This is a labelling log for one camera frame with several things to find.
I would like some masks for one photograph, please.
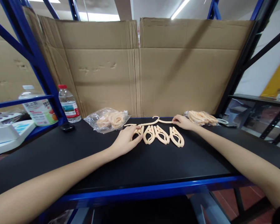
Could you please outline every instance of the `bottle label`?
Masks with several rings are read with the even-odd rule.
[[[23,106],[37,126],[46,126],[58,121],[47,99],[24,103]]]
[[[61,104],[61,106],[67,118],[75,118],[80,116],[80,112],[76,102]]]

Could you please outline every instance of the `cardboard sheet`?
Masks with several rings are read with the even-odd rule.
[[[0,5],[0,24],[14,37],[16,35]],[[18,99],[24,92],[22,85],[34,85],[42,91],[30,63],[0,36],[0,102]],[[22,105],[0,108],[0,112],[23,109]]]
[[[140,21],[143,117],[215,113],[252,21]]]
[[[144,18],[53,20],[28,11],[55,81],[68,85],[82,117],[103,107],[133,117],[214,113],[253,21]]]
[[[53,61],[55,80],[68,85],[82,117],[103,107],[140,116],[134,66],[136,21],[74,22],[39,16],[42,35],[35,28],[35,15],[26,13],[34,21],[34,34],[41,37],[39,43],[46,57]]]

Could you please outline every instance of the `bottle cap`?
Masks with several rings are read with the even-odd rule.
[[[58,85],[59,89],[67,89],[68,87],[66,85]]]
[[[33,85],[27,85],[27,86],[23,86],[23,89],[34,89]]]

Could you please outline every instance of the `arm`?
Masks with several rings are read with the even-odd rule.
[[[280,207],[280,169],[249,150],[176,115],[173,123],[199,134],[242,175],[263,190],[275,208]]]
[[[77,182],[102,165],[126,154],[142,139],[131,140],[139,126],[120,131],[109,148],[26,181],[0,195],[0,223],[29,223]]]

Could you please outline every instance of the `fluorescent light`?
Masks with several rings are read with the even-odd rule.
[[[173,14],[173,16],[171,16],[171,19],[174,19],[180,12],[181,10],[186,6],[186,4],[189,2],[190,0],[184,0],[184,2],[180,5],[180,7],[175,11],[175,13]]]
[[[79,12],[80,20],[87,21],[86,12]],[[100,13],[88,13],[89,21],[96,22],[109,22],[109,21],[120,21],[119,15],[113,14],[100,14]]]
[[[30,2],[44,2],[43,0],[29,0]],[[59,0],[49,0],[51,3],[60,3]]]

